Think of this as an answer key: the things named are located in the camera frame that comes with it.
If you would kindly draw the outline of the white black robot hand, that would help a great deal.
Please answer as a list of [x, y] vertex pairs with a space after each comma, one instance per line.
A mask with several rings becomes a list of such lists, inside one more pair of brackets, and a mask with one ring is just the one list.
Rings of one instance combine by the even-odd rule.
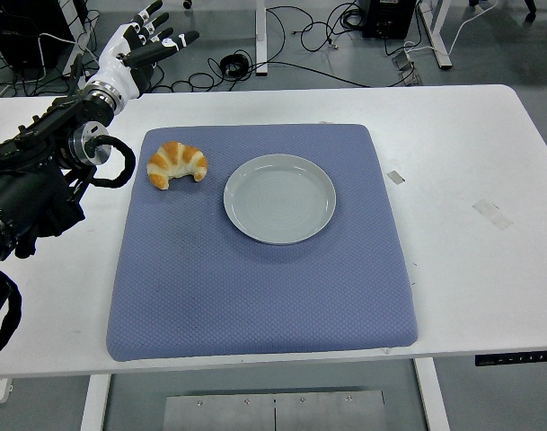
[[130, 22], [120, 25], [99, 57], [99, 69], [88, 86], [105, 91], [121, 110], [128, 101], [146, 92], [155, 65], [177, 54], [199, 38], [197, 31], [177, 36], [172, 29], [160, 27], [169, 19], [158, 13], [161, 1], [154, 1]]

